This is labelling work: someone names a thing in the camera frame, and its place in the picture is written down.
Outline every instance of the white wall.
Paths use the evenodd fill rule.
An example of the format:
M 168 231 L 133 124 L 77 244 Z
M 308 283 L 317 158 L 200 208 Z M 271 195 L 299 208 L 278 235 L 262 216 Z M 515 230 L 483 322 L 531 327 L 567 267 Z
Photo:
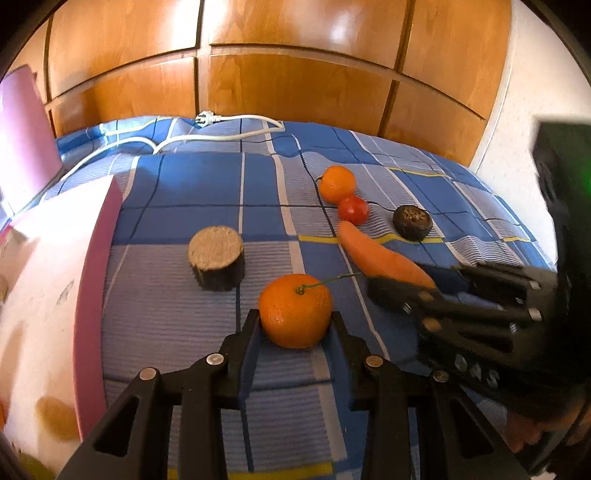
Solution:
M 513 0 L 503 79 L 470 169 L 505 199 L 556 260 L 552 218 L 530 153 L 536 118 L 591 123 L 591 86 L 554 31 L 520 0 Z

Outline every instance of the tangerine stem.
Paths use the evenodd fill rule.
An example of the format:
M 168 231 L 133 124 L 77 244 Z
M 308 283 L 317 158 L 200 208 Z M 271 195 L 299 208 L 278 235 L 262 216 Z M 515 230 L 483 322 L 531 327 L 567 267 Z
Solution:
M 340 280 L 341 278 L 356 277 L 357 275 L 363 275 L 363 274 L 361 272 L 347 273 L 344 275 L 338 275 L 337 277 L 329 278 L 328 280 L 323 280 L 321 282 L 314 283 L 312 285 L 300 285 L 299 287 L 296 287 L 295 292 L 298 293 L 299 295 L 303 295 L 305 288 L 320 287 L 321 285 L 325 285 L 325 284 L 330 283 L 335 280 Z

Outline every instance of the yellow stripe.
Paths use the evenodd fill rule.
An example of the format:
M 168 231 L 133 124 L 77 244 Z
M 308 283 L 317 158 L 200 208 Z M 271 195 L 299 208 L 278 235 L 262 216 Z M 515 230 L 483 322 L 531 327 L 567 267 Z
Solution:
M 312 235 L 298 235 L 298 240 L 300 242 L 312 242 L 315 244 L 337 244 L 339 241 L 335 236 L 312 236 Z M 389 242 L 390 240 L 398 240 L 400 242 L 405 242 L 407 244 L 418 244 L 421 242 L 413 242 L 412 240 L 406 240 L 402 238 L 400 235 L 395 233 L 386 233 L 386 235 L 379 236 L 374 238 L 379 244 L 384 244 Z M 423 240 L 424 244 L 442 244 L 443 238 L 436 237 L 436 238 L 426 238 Z
M 399 242 L 405 242 L 407 244 L 421 243 L 421 242 L 413 242 L 412 240 L 406 240 L 405 238 L 402 238 L 400 235 L 397 235 L 395 233 L 386 233 L 386 235 L 382 235 L 377 238 L 374 238 L 374 240 L 376 240 L 377 243 L 379 243 L 379 244 L 384 244 L 386 242 L 389 242 L 390 240 L 398 240 Z M 424 244 L 442 244 L 443 238 L 439 238 L 439 237 L 426 238 L 425 240 L 422 241 L 422 243 L 424 243 Z
M 313 242 L 315 244 L 336 244 L 338 240 L 335 236 L 312 236 L 312 235 L 298 235 L 300 242 Z
M 522 238 L 520 236 L 510 236 L 503 239 L 505 242 L 528 242 L 531 243 L 529 238 Z
M 412 173 L 413 175 L 420 175 L 421 177 L 447 177 L 444 173 L 421 173 L 414 170 L 404 170 L 398 167 L 386 167 L 388 170 L 403 171 L 404 173 Z
M 229 473 L 230 480 L 304 480 L 315 476 L 332 475 L 332 463 L 317 463 L 288 470 L 277 470 L 275 472 L 235 472 Z M 178 480 L 177 470 L 168 469 L 168 480 Z

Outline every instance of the white power cable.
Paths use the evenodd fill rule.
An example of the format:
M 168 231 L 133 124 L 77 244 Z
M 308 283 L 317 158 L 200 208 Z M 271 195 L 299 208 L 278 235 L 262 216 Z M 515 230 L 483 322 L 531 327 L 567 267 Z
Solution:
M 105 145 L 104 147 L 100 147 L 98 150 L 95 150 L 91 154 L 84 157 L 80 160 L 73 169 L 71 169 L 68 173 L 66 173 L 60 180 L 57 182 L 58 184 L 66 181 L 70 178 L 77 170 L 82 168 L 89 160 L 93 159 L 95 156 L 107 151 L 110 148 L 117 147 L 124 143 L 130 142 L 142 142 L 149 145 L 152 148 L 152 154 L 156 155 L 159 151 L 161 151 L 167 145 L 170 145 L 173 142 L 180 142 L 180 141 L 192 141 L 192 140 L 202 140 L 202 141 L 217 141 L 217 142 L 224 142 L 224 141 L 236 141 L 241 140 L 243 138 L 255 137 L 256 135 L 264 135 L 273 132 L 284 132 L 285 125 L 283 122 L 278 120 L 273 120 L 272 118 L 268 118 L 262 115 L 235 115 L 235 116 L 222 116 L 222 115 L 215 115 L 213 112 L 202 112 L 197 115 L 196 122 L 201 127 L 206 127 L 208 125 L 223 122 L 226 120 L 238 120 L 241 118 L 251 119 L 251 120 L 260 120 L 261 122 L 269 122 L 275 127 L 265 127 L 259 130 L 254 130 L 250 132 L 243 132 L 241 134 L 236 135 L 200 135 L 200 134 L 193 134 L 193 135 L 177 135 L 176 137 L 167 138 L 163 142 L 160 142 L 156 145 L 153 141 L 149 138 L 144 137 L 129 137 L 123 138 L 121 140 L 117 140 L 111 144 Z
M 284 132 L 285 125 L 283 122 L 273 120 L 272 118 L 267 118 L 266 116 L 261 115 L 235 115 L 235 116 L 221 116 L 221 115 L 214 115 L 211 112 L 203 112 L 197 117 L 197 123 L 207 126 L 217 122 L 223 122 L 226 120 L 237 120 L 241 118 L 246 119 L 253 119 L 253 120 L 260 120 L 262 122 L 269 122 L 275 125 L 274 128 L 266 127 L 261 128 L 259 130 L 253 130 L 250 132 L 243 132 L 241 134 L 235 135 L 200 135 L 200 134 L 193 134 L 193 135 L 177 135 L 176 137 L 171 137 L 163 142 L 159 143 L 156 149 L 154 150 L 154 154 L 158 153 L 167 145 L 170 145 L 173 142 L 180 142 L 180 141 L 192 141 L 192 140 L 203 140 L 203 141 L 216 141 L 216 142 L 229 142 L 235 140 L 241 140 L 243 138 L 255 137 L 257 135 L 264 135 L 272 132 Z
M 80 160 L 76 164 L 76 166 L 73 169 L 71 169 L 62 178 L 60 178 L 60 180 L 57 183 L 66 181 L 68 178 L 70 178 L 72 175 L 74 175 L 74 173 L 76 173 L 77 170 L 79 170 L 80 168 L 82 168 L 84 166 L 84 164 L 86 164 L 89 160 L 93 159 L 95 156 L 97 156 L 97 155 L 99 155 L 99 154 L 107 151 L 110 148 L 118 147 L 121 144 L 131 143 L 131 142 L 142 142 L 142 143 L 145 143 L 146 145 L 148 145 L 149 147 L 152 148 L 152 151 L 154 151 L 156 149 L 156 144 L 154 142 L 152 142 L 149 138 L 144 138 L 144 137 L 122 138 L 121 140 L 117 140 L 116 142 L 113 142 L 113 143 L 111 143 L 109 145 L 105 145 L 104 147 L 100 147 L 98 150 L 95 150 L 91 154 L 85 156 L 82 160 Z

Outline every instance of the metal screw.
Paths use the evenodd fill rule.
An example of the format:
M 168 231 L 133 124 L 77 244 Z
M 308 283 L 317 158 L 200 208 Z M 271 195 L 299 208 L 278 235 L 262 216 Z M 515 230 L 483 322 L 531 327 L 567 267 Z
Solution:
M 384 359 L 379 355 L 370 355 L 365 359 L 368 367 L 379 368 L 384 364 Z
M 445 383 L 449 380 L 449 373 L 443 370 L 435 370 L 433 372 L 433 380 L 439 383 Z
M 456 359 L 453 364 L 462 373 L 464 373 L 468 368 L 468 362 L 466 362 L 466 359 L 462 357 L 459 353 L 456 353 Z
M 206 361 L 209 365 L 221 365 L 224 363 L 225 358 L 221 353 L 211 353 L 207 356 Z
M 433 301 L 433 295 L 431 295 L 428 291 L 420 291 L 418 293 L 418 298 L 425 302 Z
M 480 365 L 478 364 L 474 364 L 470 367 L 470 375 L 473 376 L 474 378 L 477 378 L 478 380 L 482 380 L 482 368 L 480 368 Z
M 535 321 L 535 322 L 542 321 L 542 314 L 540 313 L 540 311 L 538 309 L 531 308 L 528 310 L 528 312 L 530 313 L 530 317 L 533 321 Z
M 496 370 L 490 370 L 488 372 L 488 378 L 486 379 L 486 383 L 491 388 L 497 388 L 499 386 L 499 373 Z
M 156 376 L 156 369 L 152 367 L 144 368 L 140 373 L 139 377 L 142 380 L 152 380 Z

